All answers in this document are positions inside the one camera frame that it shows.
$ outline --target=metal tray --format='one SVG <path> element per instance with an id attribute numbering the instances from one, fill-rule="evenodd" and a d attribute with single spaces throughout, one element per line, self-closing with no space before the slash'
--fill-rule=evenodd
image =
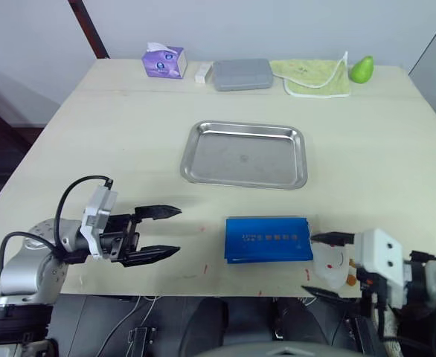
<path id="1" fill-rule="evenodd" d="M 290 126 L 203 121 L 180 172 L 193 183 L 294 190 L 307 181 L 304 137 Z"/>

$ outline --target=gray box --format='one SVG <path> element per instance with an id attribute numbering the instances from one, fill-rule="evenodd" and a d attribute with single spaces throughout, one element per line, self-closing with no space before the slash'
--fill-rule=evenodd
<path id="1" fill-rule="evenodd" d="M 272 79 L 267 59 L 233 59 L 213 64 L 213 82 L 217 91 L 269 88 Z"/>

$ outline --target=table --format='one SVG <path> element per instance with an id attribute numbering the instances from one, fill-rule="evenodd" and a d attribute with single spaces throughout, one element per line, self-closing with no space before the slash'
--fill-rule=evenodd
<path id="1" fill-rule="evenodd" d="M 73 180 L 102 174 L 119 192 L 113 213 L 136 205 L 181 208 L 183 214 L 144 221 L 138 230 L 141 245 L 182 249 L 149 266 L 71 266 L 64 292 L 307 296 L 302 284 L 325 287 L 311 262 L 226 264 L 227 216 L 305 216 L 314 231 L 378 227 L 405 254 L 436 254 L 436 115 L 404 70 L 377 66 L 369 83 L 352 85 L 350 97 L 313 100 L 286 95 L 278 79 L 266 90 L 216 92 L 195 84 L 198 65 L 190 63 L 183 80 L 165 80 L 147 77 L 139 60 L 98 60 L 0 193 L 0 241 L 51 218 Z M 190 128 L 201 120 L 298 128 L 307 184 L 283 191 L 187 182 L 179 164 Z M 80 219 L 95 186 L 75 189 L 63 217 Z M 20 244 L 12 240 L 7 255 Z M 355 297 L 359 289 L 339 293 Z"/>

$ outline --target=tissue box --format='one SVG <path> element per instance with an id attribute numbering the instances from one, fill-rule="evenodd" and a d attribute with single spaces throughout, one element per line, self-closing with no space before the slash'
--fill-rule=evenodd
<path id="1" fill-rule="evenodd" d="M 142 56 L 142 63 L 149 77 L 183 78 L 187 59 L 183 47 L 168 47 L 173 51 L 151 51 Z"/>

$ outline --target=towel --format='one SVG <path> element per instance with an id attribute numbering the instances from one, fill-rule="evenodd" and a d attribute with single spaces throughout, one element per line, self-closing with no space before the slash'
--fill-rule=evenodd
<path id="1" fill-rule="evenodd" d="M 347 52 L 339 61 L 285 59 L 271 61 L 272 73 L 283 78 L 284 90 L 295 97 L 338 98 L 350 95 Z"/>

